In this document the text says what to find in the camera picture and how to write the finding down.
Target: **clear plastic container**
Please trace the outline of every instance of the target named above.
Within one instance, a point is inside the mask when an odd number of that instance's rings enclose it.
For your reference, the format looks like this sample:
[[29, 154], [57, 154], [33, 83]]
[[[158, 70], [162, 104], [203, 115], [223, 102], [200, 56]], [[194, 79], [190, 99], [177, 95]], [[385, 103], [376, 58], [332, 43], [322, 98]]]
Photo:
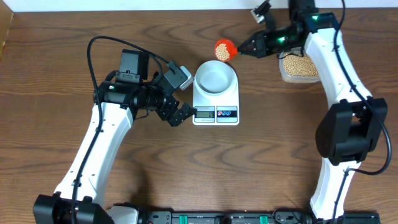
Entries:
[[[279, 57], [283, 57], [292, 52], [300, 52], [300, 48], [294, 48], [290, 52], [284, 52], [279, 55]], [[316, 83], [321, 80], [319, 76], [311, 77], [311, 76], [300, 76], [300, 75], [289, 75], [284, 68], [284, 60], [279, 59], [279, 69], [282, 74], [282, 79], [288, 83]]]

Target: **white digital scale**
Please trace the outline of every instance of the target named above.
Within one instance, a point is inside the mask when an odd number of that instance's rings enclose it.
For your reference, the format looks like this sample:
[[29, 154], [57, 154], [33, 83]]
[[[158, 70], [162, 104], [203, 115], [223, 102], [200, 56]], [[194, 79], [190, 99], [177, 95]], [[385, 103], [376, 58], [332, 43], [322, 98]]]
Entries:
[[238, 125], [239, 85], [235, 71], [220, 61], [205, 62], [193, 81], [194, 125]]

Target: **wood tabletop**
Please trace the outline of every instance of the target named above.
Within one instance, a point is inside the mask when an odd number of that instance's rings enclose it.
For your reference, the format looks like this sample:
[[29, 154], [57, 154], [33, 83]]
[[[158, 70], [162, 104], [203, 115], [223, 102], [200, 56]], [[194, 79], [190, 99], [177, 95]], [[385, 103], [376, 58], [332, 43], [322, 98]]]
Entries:
[[[279, 27], [289, 24], [286, 9], [272, 12]], [[375, 98], [387, 101], [393, 149], [397, 24], [397, 9], [349, 9], [343, 28], [360, 79]], [[215, 59], [218, 39], [240, 43], [263, 28], [247, 10], [17, 13], [0, 61], [0, 223], [34, 222], [38, 194], [51, 195], [74, 160], [93, 106], [86, 61], [92, 37], [130, 41], [195, 74]], [[98, 82], [119, 68], [123, 48], [95, 42]], [[239, 77], [240, 124], [199, 127], [188, 120], [171, 128], [155, 113], [137, 120], [116, 156], [106, 208], [117, 202], [174, 210], [306, 208], [322, 161], [315, 145], [315, 130], [328, 110], [322, 85], [282, 81], [275, 56], [238, 56], [231, 65]], [[175, 96], [192, 103], [192, 87]], [[376, 170], [385, 157], [381, 137], [361, 168]], [[396, 158], [382, 175], [355, 174], [345, 210], [378, 212], [383, 223], [396, 223], [397, 178]]]

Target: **grain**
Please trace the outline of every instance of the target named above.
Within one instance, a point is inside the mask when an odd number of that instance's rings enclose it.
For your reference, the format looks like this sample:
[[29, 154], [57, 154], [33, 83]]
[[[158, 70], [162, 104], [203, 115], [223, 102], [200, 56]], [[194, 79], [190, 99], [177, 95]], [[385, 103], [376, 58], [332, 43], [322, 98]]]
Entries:
[[308, 56], [298, 57], [289, 55], [283, 59], [284, 70], [289, 75], [317, 77], [318, 70]]
[[220, 44], [219, 46], [216, 47], [216, 56], [218, 60], [228, 60], [230, 57], [230, 54], [228, 50], [226, 49], [226, 44]]

